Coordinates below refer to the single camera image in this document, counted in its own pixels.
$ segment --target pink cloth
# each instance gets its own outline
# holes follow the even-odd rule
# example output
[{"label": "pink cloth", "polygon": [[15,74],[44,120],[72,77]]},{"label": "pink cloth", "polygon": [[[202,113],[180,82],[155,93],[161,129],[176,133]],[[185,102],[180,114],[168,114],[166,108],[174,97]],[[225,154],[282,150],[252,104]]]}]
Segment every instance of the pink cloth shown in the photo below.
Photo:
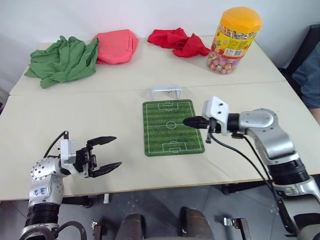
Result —
[{"label": "pink cloth", "polygon": [[139,39],[128,30],[98,33],[99,39],[97,64],[120,64],[131,60]]}]

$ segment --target center circle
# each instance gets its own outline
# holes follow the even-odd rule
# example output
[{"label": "center circle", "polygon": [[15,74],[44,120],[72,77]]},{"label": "center circle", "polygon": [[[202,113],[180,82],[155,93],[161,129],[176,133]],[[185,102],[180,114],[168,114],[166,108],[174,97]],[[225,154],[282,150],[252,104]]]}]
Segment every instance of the center circle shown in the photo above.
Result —
[{"label": "center circle", "polygon": [[174,122],[174,121],[168,121],[165,126],[168,128],[168,129],[175,129],[177,127],[177,124]]}]

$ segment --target candy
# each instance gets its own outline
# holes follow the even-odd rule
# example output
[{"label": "candy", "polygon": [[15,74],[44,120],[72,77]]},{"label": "candy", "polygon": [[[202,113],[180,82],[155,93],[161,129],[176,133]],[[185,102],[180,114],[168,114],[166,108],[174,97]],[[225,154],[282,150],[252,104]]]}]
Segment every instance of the candy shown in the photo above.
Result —
[{"label": "candy", "polygon": [[221,57],[212,51],[209,53],[207,65],[211,71],[218,72],[220,74],[230,74],[237,67],[239,61],[239,59],[236,60]]}]

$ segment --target robotic arm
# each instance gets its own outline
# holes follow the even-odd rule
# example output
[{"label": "robotic arm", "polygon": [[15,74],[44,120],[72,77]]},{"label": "robotic arm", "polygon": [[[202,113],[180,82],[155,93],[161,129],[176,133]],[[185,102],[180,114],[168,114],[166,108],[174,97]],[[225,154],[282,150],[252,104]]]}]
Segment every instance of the robotic arm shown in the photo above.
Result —
[{"label": "robotic arm", "polygon": [[309,176],[287,133],[278,125],[277,115],[260,108],[229,113],[228,104],[212,97],[204,103],[202,116],[186,118],[183,123],[197,129],[208,129],[207,143],[213,133],[237,138],[248,135],[273,178],[272,189],[286,230],[299,240],[320,239],[320,191]]},{"label": "robotic arm", "polygon": [[[48,155],[50,149],[61,137],[63,139],[60,141],[60,155]],[[59,229],[58,213],[64,196],[63,178],[69,175],[96,178],[113,171],[122,164],[122,162],[111,163],[95,170],[97,161],[96,156],[92,154],[93,147],[107,144],[115,139],[114,136],[97,137],[88,140],[86,147],[77,151],[75,142],[69,140],[67,131],[62,132],[55,139],[43,159],[37,161],[30,171],[32,185],[29,192],[28,214],[20,239],[48,239],[45,238],[43,228],[51,233]]]}]

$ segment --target jar label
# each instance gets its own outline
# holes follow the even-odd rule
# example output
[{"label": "jar label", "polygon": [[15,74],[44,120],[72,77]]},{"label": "jar label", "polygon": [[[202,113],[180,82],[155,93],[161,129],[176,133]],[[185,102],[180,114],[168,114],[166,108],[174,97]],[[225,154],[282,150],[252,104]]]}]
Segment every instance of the jar label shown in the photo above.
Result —
[{"label": "jar label", "polygon": [[246,37],[245,34],[238,34],[237,38],[233,38],[225,33],[228,33],[227,29],[220,25],[215,33],[211,50],[217,55],[227,59],[242,58],[253,42],[254,37],[244,39]]}]

